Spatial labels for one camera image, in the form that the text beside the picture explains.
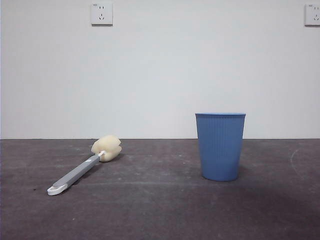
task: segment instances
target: sponge brush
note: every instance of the sponge brush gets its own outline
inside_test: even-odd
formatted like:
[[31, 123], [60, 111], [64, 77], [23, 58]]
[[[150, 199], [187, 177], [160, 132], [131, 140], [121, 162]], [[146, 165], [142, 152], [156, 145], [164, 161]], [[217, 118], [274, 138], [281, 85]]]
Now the sponge brush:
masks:
[[121, 141], [116, 136], [104, 136], [94, 142], [91, 152], [98, 155], [101, 151], [105, 151], [105, 154], [100, 157], [100, 162], [109, 162], [121, 152], [120, 143]]

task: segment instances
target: cup rim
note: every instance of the cup rim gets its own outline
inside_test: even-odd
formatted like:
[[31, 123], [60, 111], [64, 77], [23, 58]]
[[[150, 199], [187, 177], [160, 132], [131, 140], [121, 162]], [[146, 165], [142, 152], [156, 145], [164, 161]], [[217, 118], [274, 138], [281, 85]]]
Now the cup rim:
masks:
[[197, 112], [195, 115], [245, 116], [242, 112]]

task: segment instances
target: white handle end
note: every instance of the white handle end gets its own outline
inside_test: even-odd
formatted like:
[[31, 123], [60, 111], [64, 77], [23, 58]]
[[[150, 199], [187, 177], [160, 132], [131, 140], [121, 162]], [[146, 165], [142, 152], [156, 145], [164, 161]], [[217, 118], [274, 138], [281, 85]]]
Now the white handle end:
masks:
[[64, 184], [62, 186], [51, 186], [48, 188], [47, 192], [49, 196], [53, 196], [53, 195], [62, 193], [67, 188], [68, 188], [68, 184]]

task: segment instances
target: blue plastic cup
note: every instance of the blue plastic cup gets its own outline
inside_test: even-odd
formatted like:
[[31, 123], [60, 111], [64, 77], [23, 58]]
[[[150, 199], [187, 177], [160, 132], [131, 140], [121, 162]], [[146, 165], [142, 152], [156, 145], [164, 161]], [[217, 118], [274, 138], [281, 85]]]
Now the blue plastic cup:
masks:
[[196, 113], [202, 176], [214, 181], [238, 177], [245, 113]]

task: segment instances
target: white wall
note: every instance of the white wall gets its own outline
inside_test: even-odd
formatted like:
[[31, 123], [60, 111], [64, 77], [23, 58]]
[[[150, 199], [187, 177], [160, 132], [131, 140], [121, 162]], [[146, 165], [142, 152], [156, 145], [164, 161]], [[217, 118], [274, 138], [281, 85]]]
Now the white wall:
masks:
[[320, 28], [301, 0], [1, 1], [2, 138], [195, 138], [195, 112], [246, 112], [245, 138], [320, 138]]

